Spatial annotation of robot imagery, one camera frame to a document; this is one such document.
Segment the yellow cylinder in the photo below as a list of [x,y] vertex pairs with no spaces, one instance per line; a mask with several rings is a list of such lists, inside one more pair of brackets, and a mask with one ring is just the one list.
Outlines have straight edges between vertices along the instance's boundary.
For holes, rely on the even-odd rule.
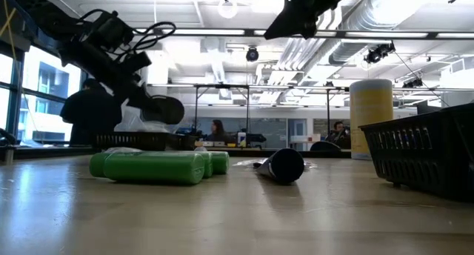
[[371,159],[359,126],[393,119],[392,82],[364,80],[350,85],[350,138],[353,159]]

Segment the ceiling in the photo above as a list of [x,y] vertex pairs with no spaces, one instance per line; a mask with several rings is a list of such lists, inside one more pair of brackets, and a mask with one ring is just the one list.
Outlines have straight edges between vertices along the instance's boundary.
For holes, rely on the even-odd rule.
[[[96,8],[112,11],[116,10],[119,17],[132,27],[149,27],[155,21],[172,21],[178,28],[251,28],[265,29],[275,19],[279,6],[276,0],[231,0],[237,4],[237,14],[231,19],[224,18],[218,11],[221,0],[51,0],[62,10],[71,16],[82,16],[88,11]],[[320,24],[324,28],[339,25],[341,19],[346,19],[353,15],[352,7],[358,4],[359,0],[343,0],[336,11],[330,12],[327,16],[320,17]],[[417,11],[409,15],[394,30],[410,31],[432,31],[432,30],[453,30],[453,31],[474,31],[474,0],[457,0],[453,4],[448,4],[448,0],[426,0]],[[388,7],[390,11],[397,12],[404,6],[394,5]],[[229,11],[232,7],[224,5],[222,10]],[[176,36],[164,39],[156,49],[162,50],[169,61],[169,78],[171,81],[187,82],[196,81],[196,77],[205,77],[207,73],[212,73],[215,66],[215,56],[209,56],[202,42],[206,36],[183,37]],[[248,75],[256,75],[253,80],[258,79],[258,65],[271,64],[278,65],[278,60],[284,57],[285,52],[291,51],[289,39],[274,39],[265,41],[262,37],[221,37],[221,56],[218,58],[225,73],[243,73],[240,81],[234,75],[234,82],[249,82]],[[314,46],[305,49],[309,44]],[[301,73],[293,74],[294,80],[301,83],[301,78],[311,80],[311,68],[318,66],[314,57],[323,53],[323,40],[319,43],[301,42],[299,48],[293,51],[293,62],[302,60],[306,54],[308,62],[300,70]],[[394,45],[397,53],[407,63],[410,69],[405,66],[399,57],[392,54],[382,62],[374,65],[367,65],[363,62],[364,50],[356,54],[351,60],[336,67],[335,71],[328,76],[318,76],[319,83],[311,85],[321,85],[327,79],[338,77],[338,82],[348,80],[350,84],[359,79],[400,79],[402,76],[413,71],[420,71],[424,78],[430,80],[435,85],[439,80],[441,69],[449,66],[450,63],[459,60],[462,56],[474,55],[474,42],[472,41],[406,41],[395,40]],[[257,62],[247,62],[245,54],[248,47],[257,47],[260,59]]]

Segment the window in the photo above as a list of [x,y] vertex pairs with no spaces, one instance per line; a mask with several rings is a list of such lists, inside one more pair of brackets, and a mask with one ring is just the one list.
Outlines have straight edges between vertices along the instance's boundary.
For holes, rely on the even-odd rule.
[[81,86],[81,70],[36,47],[25,54],[23,87],[66,99]]
[[17,137],[24,142],[69,141],[72,125],[63,122],[59,115],[64,103],[31,95],[26,95],[26,98],[27,102],[24,96],[21,98]]
[[8,117],[8,102],[10,99],[10,91],[0,88],[0,128],[5,129],[7,127]]
[[11,83],[12,82],[12,69],[13,59],[5,55],[0,54],[0,82]]

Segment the black bin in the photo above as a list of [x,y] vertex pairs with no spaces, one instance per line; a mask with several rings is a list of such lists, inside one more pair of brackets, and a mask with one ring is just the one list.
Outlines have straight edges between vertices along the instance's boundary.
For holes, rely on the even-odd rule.
[[474,199],[474,104],[361,126],[378,177],[456,200]]
[[194,150],[196,137],[173,133],[114,132],[94,136],[94,147],[126,147],[148,151]]

